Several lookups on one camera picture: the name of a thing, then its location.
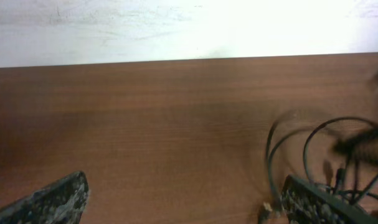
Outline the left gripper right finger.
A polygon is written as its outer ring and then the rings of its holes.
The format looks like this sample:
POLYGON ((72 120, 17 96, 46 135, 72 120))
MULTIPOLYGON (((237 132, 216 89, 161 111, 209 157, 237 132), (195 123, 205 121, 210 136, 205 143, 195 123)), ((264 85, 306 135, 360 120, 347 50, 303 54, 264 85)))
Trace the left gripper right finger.
POLYGON ((281 204, 290 223, 378 224, 359 207, 292 175, 285 180, 281 204))

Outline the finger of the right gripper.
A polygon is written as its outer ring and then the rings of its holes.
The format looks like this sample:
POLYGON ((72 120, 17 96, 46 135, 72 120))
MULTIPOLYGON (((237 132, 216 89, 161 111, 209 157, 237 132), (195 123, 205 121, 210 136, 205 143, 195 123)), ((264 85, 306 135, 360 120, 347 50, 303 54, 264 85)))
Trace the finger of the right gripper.
POLYGON ((352 159, 378 165, 378 125, 345 140, 336 141, 333 151, 340 155, 351 156, 352 159))

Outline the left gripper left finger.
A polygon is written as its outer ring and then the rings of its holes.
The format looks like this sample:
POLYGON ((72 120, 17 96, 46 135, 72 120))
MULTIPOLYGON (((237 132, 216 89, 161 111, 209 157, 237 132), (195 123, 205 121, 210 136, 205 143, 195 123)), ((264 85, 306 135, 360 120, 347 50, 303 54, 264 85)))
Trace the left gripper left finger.
POLYGON ((79 224, 88 196, 86 175, 76 171, 0 208, 0 224, 79 224))

